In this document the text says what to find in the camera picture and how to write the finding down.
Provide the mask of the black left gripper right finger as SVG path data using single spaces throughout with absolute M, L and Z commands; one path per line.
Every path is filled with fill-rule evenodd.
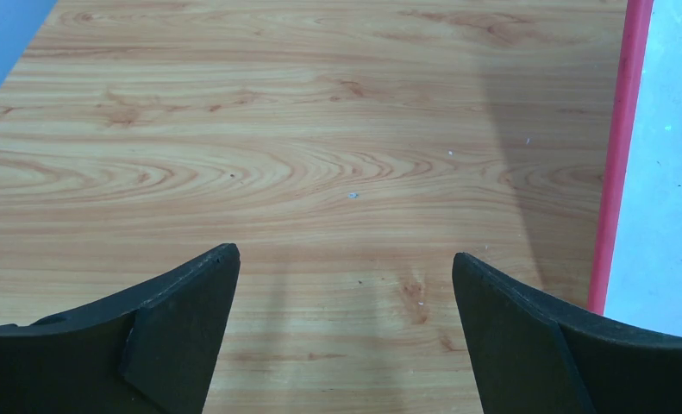
M 459 253 L 452 280 L 486 413 L 682 413 L 682 337 L 599 316 Z

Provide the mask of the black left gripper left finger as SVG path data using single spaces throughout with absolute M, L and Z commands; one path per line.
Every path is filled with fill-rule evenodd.
M 0 413 L 199 413 L 237 287 L 219 245 L 27 326 L 0 325 Z

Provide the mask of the pink framed whiteboard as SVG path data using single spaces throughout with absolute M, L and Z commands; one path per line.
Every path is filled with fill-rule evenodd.
M 587 307 L 682 336 L 682 1 L 627 4 Z

